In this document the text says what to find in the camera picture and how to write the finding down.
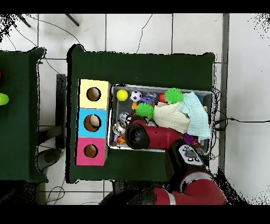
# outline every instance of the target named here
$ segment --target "soccer ball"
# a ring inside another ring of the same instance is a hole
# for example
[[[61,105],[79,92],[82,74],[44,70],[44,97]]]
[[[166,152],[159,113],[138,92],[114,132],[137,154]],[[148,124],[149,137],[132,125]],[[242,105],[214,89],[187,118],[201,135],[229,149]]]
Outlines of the soccer ball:
[[[133,102],[139,102],[140,99],[142,97],[142,94],[140,91],[137,91],[137,90],[134,90],[131,92],[130,94],[130,99],[133,101]]]

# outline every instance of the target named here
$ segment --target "green spiky ball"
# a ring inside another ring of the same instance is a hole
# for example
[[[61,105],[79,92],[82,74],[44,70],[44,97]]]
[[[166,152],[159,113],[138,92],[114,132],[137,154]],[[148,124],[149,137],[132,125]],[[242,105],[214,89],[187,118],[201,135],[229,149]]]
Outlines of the green spiky ball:
[[[182,100],[183,94],[177,88],[171,88],[165,92],[165,101],[169,104],[176,104],[177,102],[181,102]]]
[[[154,108],[146,102],[141,102],[136,108],[136,114],[141,117],[147,117],[151,120],[154,116]]]

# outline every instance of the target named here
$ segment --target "green toy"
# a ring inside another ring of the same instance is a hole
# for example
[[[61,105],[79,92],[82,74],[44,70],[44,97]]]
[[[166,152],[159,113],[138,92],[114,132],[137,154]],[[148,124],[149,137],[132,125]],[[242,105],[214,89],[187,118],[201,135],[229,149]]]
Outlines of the green toy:
[[[141,102],[136,108],[136,114],[141,117],[147,117],[151,120],[154,116],[154,108],[146,102]]]
[[[180,89],[171,88],[165,92],[165,101],[168,104],[176,104],[177,102],[181,102],[183,100],[183,94]]]
[[[9,98],[5,94],[0,94],[0,106],[7,104],[9,101]]]

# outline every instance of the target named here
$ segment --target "purple toy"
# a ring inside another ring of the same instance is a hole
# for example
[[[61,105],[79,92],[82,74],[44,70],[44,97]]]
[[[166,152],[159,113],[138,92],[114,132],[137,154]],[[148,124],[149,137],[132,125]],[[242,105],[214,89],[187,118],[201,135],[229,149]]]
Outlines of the purple toy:
[[[140,102],[146,102],[147,104],[151,104],[153,103],[152,99],[147,99],[146,97],[142,97]]]
[[[188,133],[184,133],[183,136],[184,136],[184,140],[185,140],[186,144],[193,145],[193,143],[194,143],[193,136],[189,135]]]

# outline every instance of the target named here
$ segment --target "green table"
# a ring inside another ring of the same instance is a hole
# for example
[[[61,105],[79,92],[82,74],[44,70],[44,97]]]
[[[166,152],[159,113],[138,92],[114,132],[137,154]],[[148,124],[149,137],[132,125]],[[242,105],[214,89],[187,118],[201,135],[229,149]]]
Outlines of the green table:
[[[0,106],[0,180],[46,181],[36,168],[36,68],[44,53],[42,48],[0,51],[0,92],[9,96],[9,103]]]
[[[85,52],[79,44],[72,46],[67,54],[67,181],[167,181],[164,153],[109,149],[104,166],[74,165],[78,79],[211,91],[214,59],[213,53],[124,54]]]

